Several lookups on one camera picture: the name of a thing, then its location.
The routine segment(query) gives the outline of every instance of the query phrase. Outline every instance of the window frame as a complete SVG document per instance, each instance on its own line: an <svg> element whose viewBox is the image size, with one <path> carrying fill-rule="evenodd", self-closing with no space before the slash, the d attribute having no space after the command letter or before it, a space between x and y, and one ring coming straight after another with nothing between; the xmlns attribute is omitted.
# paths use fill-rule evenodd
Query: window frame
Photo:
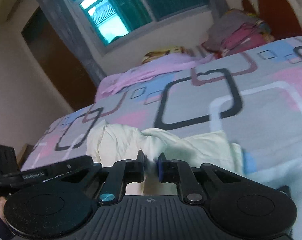
<svg viewBox="0 0 302 240"><path fill-rule="evenodd" d="M181 11L167 15L157 20L147 0L141 0L143 6L147 10L151 18L151 22L137 28L132 32L129 32L125 36L113 41L112 43L105 45L105 43L100 37L100 32L97 30L97 27L90 21L90 19L88 19L86 12L81 8L80 4L83 1L84 0L65 0L69 10L73 14L72 16L77 18L77 20L82 25L84 31L86 32L90 40L93 42L93 44L95 45L96 49L99 51L101 56L104 56L105 54L112 52L114 49L122 47L125 44L134 41L135 39L147 33L150 33L158 28L164 27L166 25L169 25L186 17L190 17L210 10L209 5L200 5L200 6L195 6L193 8L183 9Z"/></svg>

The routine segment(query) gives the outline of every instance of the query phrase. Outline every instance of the pink clothing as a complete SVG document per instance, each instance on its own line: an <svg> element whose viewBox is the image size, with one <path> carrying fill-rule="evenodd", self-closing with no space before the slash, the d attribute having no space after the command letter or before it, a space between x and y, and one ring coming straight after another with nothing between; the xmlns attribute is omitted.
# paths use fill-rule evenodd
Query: pink clothing
<svg viewBox="0 0 302 240"><path fill-rule="evenodd" d="M160 74L191 69L215 59L213 54L203 59L180 53L160 57L142 66L132 68L125 73L114 74L104 78L99 85L94 101L97 102L102 98L118 93L124 87L148 81Z"/></svg>

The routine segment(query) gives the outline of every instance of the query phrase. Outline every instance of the bed sheet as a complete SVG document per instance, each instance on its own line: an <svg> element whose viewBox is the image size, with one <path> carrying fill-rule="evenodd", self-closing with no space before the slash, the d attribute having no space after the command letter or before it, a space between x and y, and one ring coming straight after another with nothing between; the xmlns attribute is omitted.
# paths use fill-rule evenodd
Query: bed sheet
<svg viewBox="0 0 302 240"><path fill-rule="evenodd" d="M127 87L48 128L22 170L84 155L105 119L184 138L224 130L245 150L246 174L302 156L302 37L276 41Z"/></svg>

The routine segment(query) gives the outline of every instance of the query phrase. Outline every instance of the headboard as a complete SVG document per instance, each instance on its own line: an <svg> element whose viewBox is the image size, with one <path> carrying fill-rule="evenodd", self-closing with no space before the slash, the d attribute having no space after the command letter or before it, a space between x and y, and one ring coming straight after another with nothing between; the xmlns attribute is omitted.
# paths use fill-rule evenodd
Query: headboard
<svg viewBox="0 0 302 240"><path fill-rule="evenodd" d="M296 0L242 0L242 6L265 20L277 40L302 36L302 6Z"/></svg>

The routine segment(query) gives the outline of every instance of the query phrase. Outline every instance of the door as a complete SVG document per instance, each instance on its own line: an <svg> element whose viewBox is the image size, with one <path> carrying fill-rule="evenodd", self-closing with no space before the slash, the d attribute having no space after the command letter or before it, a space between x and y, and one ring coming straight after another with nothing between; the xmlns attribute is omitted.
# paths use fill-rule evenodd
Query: door
<svg viewBox="0 0 302 240"><path fill-rule="evenodd" d="M48 78L75 111L93 104L95 85L40 8L21 34Z"/></svg>

